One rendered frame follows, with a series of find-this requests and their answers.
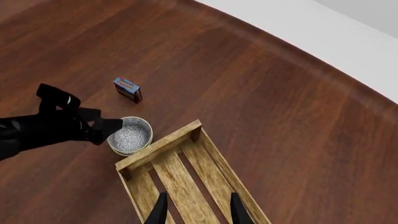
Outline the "patterned blue-white bowl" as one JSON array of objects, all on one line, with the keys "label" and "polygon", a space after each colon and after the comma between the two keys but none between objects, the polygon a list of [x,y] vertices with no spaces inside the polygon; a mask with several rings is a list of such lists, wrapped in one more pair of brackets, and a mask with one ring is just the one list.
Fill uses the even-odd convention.
[{"label": "patterned blue-white bowl", "polygon": [[110,148],[121,156],[131,156],[151,144],[152,126],[140,117],[123,117],[123,127],[110,135],[107,142]]}]

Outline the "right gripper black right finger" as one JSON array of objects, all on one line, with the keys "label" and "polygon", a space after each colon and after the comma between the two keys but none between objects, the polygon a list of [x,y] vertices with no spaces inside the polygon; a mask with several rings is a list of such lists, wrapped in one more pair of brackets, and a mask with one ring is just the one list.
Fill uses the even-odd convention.
[{"label": "right gripper black right finger", "polygon": [[231,193],[230,210],[233,224],[254,224],[237,192]]}]

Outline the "blue printed pudding box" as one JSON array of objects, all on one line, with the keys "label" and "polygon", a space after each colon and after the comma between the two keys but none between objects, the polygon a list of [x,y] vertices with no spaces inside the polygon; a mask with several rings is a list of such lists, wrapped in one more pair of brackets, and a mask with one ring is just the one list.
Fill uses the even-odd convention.
[{"label": "blue printed pudding box", "polygon": [[132,100],[135,103],[142,101],[141,89],[135,83],[130,82],[123,77],[116,78],[113,83],[115,85],[116,91],[120,95]]}]

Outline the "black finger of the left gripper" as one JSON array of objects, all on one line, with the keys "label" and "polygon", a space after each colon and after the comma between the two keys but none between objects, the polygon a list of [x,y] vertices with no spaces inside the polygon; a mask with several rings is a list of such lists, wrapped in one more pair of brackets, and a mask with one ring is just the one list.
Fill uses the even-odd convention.
[{"label": "black finger of the left gripper", "polygon": [[123,128],[122,119],[95,119],[95,135],[97,137],[108,137]]},{"label": "black finger of the left gripper", "polygon": [[108,135],[102,131],[94,130],[89,132],[89,142],[93,143],[94,145],[101,145],[105,140],[107,140],[107,138]]}]

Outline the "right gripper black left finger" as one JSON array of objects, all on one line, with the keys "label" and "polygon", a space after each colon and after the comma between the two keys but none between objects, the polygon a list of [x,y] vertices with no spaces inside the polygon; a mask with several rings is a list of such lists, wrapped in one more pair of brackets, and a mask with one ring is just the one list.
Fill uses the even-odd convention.
[{"label": "right gripper black left finger", "polygon": [[144,224],[165,224],[168,211],[167,192],[162,192]]}]

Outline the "wooden slat tray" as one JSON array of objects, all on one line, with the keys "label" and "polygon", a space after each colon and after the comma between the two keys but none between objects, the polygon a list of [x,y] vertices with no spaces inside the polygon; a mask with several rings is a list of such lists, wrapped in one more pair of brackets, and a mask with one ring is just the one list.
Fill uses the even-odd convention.
[{"label": "wooden slat tray", "polygon": [[[185,224],[219,223],[218,213],[233,224],[232,192],[254,224],[271,224],[200,121],[117,162],[116,170],[142,224],[162,192]],[[176,224],[176,218],[167,211],[165,224]]]}]

